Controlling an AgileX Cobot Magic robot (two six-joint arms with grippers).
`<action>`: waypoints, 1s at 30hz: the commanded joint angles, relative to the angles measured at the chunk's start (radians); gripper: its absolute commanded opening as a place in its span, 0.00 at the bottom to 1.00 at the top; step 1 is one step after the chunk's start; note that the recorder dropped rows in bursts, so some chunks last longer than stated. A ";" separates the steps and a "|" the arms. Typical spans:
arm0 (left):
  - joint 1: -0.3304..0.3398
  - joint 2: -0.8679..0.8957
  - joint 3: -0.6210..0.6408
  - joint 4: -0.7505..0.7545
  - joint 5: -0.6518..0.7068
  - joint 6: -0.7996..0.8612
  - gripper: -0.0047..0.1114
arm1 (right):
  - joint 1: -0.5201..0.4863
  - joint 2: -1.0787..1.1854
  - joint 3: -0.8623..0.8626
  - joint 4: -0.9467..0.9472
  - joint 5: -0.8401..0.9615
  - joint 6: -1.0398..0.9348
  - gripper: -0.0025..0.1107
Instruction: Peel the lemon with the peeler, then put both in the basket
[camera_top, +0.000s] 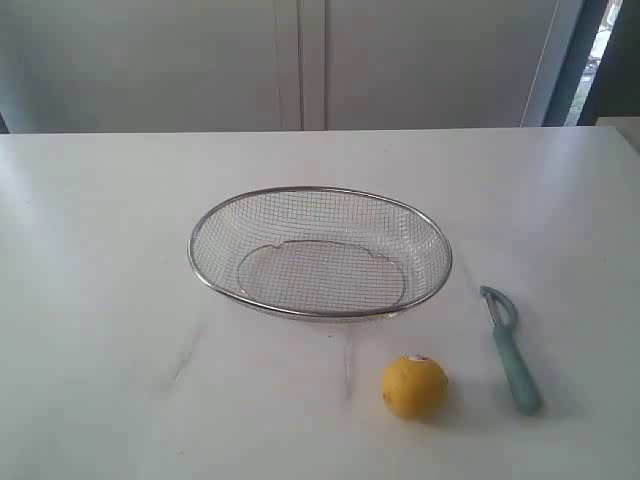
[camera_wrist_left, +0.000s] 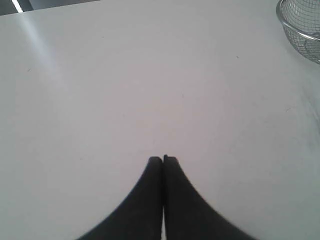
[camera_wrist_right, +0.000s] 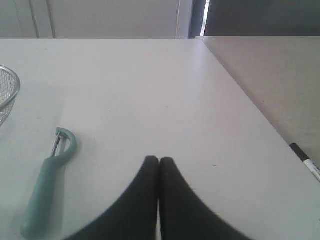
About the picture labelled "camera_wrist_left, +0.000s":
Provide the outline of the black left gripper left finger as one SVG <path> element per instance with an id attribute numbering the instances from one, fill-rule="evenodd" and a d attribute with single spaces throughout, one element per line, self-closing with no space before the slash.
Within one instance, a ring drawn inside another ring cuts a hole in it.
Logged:
<path id="1" fill-rule="evenodd" d="M 160 240 L 163 224 L 163 161 L 153 156 L 122 203 L 81 240 Z"/>

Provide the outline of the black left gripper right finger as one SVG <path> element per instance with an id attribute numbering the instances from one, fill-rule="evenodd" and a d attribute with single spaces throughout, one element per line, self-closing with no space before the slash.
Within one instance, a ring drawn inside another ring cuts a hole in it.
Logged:
<path id="1" fill-rule="evenodd" d="M 252 240 L 196 191 L 177 158 L 163 157 L 165 235 L 168 240 Z"/>

